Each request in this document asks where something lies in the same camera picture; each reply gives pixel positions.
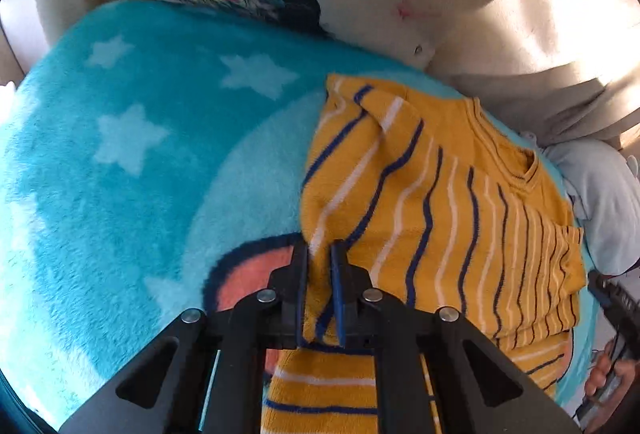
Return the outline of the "person's right hand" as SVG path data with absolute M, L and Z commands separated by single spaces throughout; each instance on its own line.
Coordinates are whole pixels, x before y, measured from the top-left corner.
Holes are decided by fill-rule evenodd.
M 611 371 L 620 379 L 620 384 L 611 396 L 602 402 L 598 412 L 585 428 L 585 433 L 594 433 L 598 428 L 602 428 L 623 402 L 631 386 L 639 379 L 639 362 L 632 359 L 620 359 L 618 362 L 612 362 L 613 345 L 614 340 L 609 340 L 602 352 L 599 353 L 585 382 L 585 394 L 587 397 L 592 397 L 600 388 L 603 388 L 606 377 Z

